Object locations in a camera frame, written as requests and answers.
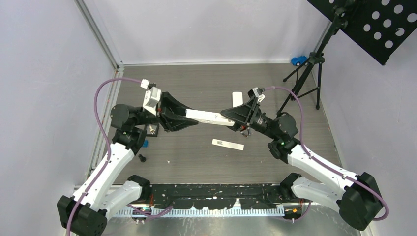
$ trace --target blue toy car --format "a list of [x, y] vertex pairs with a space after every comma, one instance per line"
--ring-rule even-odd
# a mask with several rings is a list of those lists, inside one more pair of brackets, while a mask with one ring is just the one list
[[301, 57], [298, 57], [298, 58], [291, 59], [291, 63], [293, 65], [299, 66], [299, 65], [303, 64], [305, 62], [305, 60], [307, 60], [307, 57], [301, 56]]

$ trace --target circular hole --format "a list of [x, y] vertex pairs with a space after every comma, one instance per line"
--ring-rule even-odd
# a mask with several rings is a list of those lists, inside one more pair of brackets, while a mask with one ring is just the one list
[[371, 26], [369, 24], [366, 24], [363, 26], [363, 31], [369, 32], [371, 30]]
[[405, 33], [405, 30], [403, 28], [398, 28], [395, 30], [395, 35], [397, 36], [403, 36]]
[[378, 11], [374, 11], [374, 13], [372, 13], [372, 19], [376, 20], [379, 18], [379, 12]]
[[384, 27], [385, 27], [385, 28], [388, 28], [388, 27], [390, 27], [390, 26], [391, 26], [391, 24], [392, 24], [391, 20], [389, 20], [389, 19], [387, 19], [387, 20], [384, 20], [384, 23], [383, 23], [383, 25], [384, 25]]
[[389, 4], [389, 0], [382, 0], [381, 1], [382, 6], [386, 6]]
[[397, 5], [394, 7], [394, 13], [395, 14], [400, 14], [403, 11], [403, 6], [402, 5]]
[[415, 13], [411, 13], [407, 17], [407, 21], [410, 22], [410, 23], [413, 23], [416, 20], [417, 20], [417, 14], [415, 14]]
[[393, 44], [393, 42], [391, 40], [388, 40], [387, 42], [385, 42], [385, 47], [386, 48], [392, 48], [393, 45], [394, 44]]
[[376, 40], [379, 40], [379, 39], [381, 39], [381, 33], [379, 33], [379, 32], [376, 32], [375, 34], [374, 34], [374, 38], [376, 39]]

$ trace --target robotic arm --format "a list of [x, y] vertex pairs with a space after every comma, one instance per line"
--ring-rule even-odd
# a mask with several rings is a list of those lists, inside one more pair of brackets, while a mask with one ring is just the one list
[[[296, 121], [288, 113], [278, 113], [275, 119], [268, 118], [260, 110], [260, 102], [265, 98], [265, 89], [254, 88], [248, 92], [249, 101], [245, 104], [220, 113], [193, 110], [175, 100], [168, 92], [162, 92], [149, 81], [143, 80], [141, 87], [146, 91], [142, 107], [132, 107], [117, 104], [111, 111], [111, 126], [116, 128], [112, 139], [112, 156], [102, 159], [97, 168], [71, 198], [62, 196], [58, 201], [58, 211], [61, 224], [66, 228], [69, 214], [75, 203], [85, 192], [86, 186], [99, 176], [89, 193], [82, 199], [76, 209], [71, 231], [81, 236], [103, 233], [107, 221], [127, 204], [135, 200], [148, 200], [151, 194], [150, 182], [139, 176], [131, 176], [118, 190], [106, 195], [111, 184], [138, 153], [146, 131], [135, 126], [142, 124], [157, 124], [167, 132], [179, 131], [198, 123], [209, 123], [227, 126], [233, 131], [243, 131], [251, 128], [272, 139], [268, 144], [273, 157], [287, 164], [296, 166], [322, 183], [316, 183], [291, 173], [279, 186], [279, 191], [285, 200], [296, 198], [310, 199], [327, 206], [342, 216], [352, 227], [364, 230], [382, 209], [382, 203], [371, 193], [348, 179], [360, 181], [380, 195], [375, 179], [368, 173], [357, 175], [333, 165], [322, 157], [301, 146], [294, 136], [298, 133]], [[328, 167], [341, 172], [336, 175], [330, 169], [323, 167], [311, 157], [326, 164]]]

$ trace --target black perforated panel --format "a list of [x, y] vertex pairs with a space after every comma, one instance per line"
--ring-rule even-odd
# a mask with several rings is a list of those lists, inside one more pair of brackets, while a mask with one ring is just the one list
[[[333, 21], [335, 6], [346, 0], [308, 0]], [[343, 31], [380, 64], [417, 27], [417, 0], [362, 0], [356, 14]]]

